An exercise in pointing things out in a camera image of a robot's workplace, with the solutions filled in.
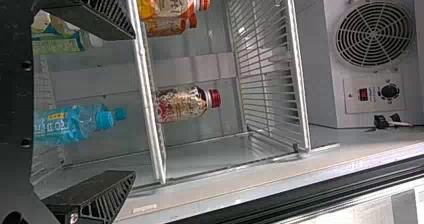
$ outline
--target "wire shelf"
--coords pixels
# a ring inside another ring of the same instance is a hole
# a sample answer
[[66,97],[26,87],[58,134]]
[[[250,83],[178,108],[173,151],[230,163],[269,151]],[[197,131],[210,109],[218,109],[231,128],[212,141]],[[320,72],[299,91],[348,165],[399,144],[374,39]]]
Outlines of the wire shelf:
[[231,0],[243,115],[255,136],[311,150],[293,0]]

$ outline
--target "cooling fan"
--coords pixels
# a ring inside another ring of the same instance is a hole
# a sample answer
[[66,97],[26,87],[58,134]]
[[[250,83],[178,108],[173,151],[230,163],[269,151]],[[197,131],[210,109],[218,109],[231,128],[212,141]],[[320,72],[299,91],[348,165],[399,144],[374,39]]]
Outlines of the cooling fan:
[[362,0],[338,22],[336,53],[361,70],[392,68],[407,56],[415,33],[409,9],[399,0]]

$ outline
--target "white panel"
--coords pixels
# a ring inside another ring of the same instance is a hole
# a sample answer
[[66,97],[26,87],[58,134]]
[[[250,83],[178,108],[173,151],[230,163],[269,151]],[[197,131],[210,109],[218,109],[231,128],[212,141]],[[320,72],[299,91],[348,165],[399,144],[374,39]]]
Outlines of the white panel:
[[[405,109],[405,94],[402,76],[373,75],[345,79],[343,82],[346,113],[366,113]],[[395,96],[386,97],[385,88],[396,90]]]
[[[350,0],[324,0],[323,15],[322,11],[320,12],[322,3],[317,0],[312,7],[298,14],[309,120],[314,124],[333,126],[336,128],[373,126],[373,116],[375,113],[346,114],[343,80],[367,74],[341,65],[334,53],[335,27],[341,15],[350,6],[350,4],[348,4],[349,1]],[[408,6],[411,6],[410,0],[404,1]],[[320,20],[322,16],[325,16],[324,21]],[[320,24],[323,22],[326,23],[326,28],[320,27]],[[321,37],[320,39],[316,39],[317,36],[323,33],[327,35],[328,45],[324,45],[324,43],[326,43],[325,38]],[[330,53],[329,60],[326,54],[328,52]],[[415,45],[411,48],[410,56],[400,64],[399,72],[404,80],[406,109],[396,112],[399,113],[404,121],[415,125],[424,124],[421,100],[422,85],[419,85],[420,79]],[[382,71],[380,73],[381,74],[376,75],[382,75],[384,77],[388,72]],[[332,113],[334,112],[336,113],[337,119],[335,125],[331,125],[334,123],[331,121],[334,120],[332,118]],[[393,112],[377,112],[377,114],[388,116],[392,115]]]
[[424,0],[415,0],[415,19],[417,22],[417,45],[418,45],[418,58],[419,58],[419,75],[421,85],[421,98],[424,104],[424,12],[422,7],[424,6]]
[[297,15],[306,104],[310,123],[337,127],[324,11],[323,1],[317,0]]
[[159,87],[208,82],[237,76],[232,52],[156,61],[156,84]]
[[156,84],[175,86],[195,81],[190,57],[156,61],[153,65]]
[[137,90],[133,65],[116,65],[76,71],[53,72],[56,101],[126,93]]

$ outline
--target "plastic bottle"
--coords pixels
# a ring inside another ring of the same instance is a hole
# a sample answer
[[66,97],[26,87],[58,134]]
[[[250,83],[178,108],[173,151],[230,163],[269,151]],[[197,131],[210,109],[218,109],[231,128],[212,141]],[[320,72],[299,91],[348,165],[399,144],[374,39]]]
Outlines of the plastic bottle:
[[183,34],[187,26],[190,29],[197,27],[197,16],[193,14],[188,20],[183,18],[152,19],[145,21],[148,37],[166,37]]
[[137,0],[140,18],[144,21],[158,18],[188,19],[196,11],[209,9],[211,0]]
[[91,105],[84,105],[84,107],[94,108],[97,112],[101,112],[101,111],[112,112],[112,116],[113,116],[113,120],[115,121],[115,124],[120,121],[125,121],[128,118],[127,109],[123,107],[118,107],[112,110],[110,110],[105,104],[91,104]]
[[209,108],[221,106],[218,90],[204,91],[198,86],[172,88],[155,93],[156,118],[169,123],[203,116]]
[[103,46],[103,40],[47,12],[40,11],[31,26],[34,55],[82,52]]
[[114,127],[113,113],[99,105],[75,105],[35,113],[34,142],[60,145],[86,140],[93,132]]

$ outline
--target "black plastic bracket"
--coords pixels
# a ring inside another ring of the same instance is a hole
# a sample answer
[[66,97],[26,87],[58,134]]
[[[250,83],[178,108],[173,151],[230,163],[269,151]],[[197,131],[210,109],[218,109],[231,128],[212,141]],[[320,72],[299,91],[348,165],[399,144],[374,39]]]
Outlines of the black plastic bracket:
[[[93,7],[82,0],[0,0],[0,223],[58,223],[30,183],[34,121],[30,26],[34,16],[45,5],[54,4],[48,11],[88,31],[96,30],[100,38],[134,38],[120,0],[110,1],[99,0],[110,5]],[[118,18],[105,15],[109,7],[116,7]]]

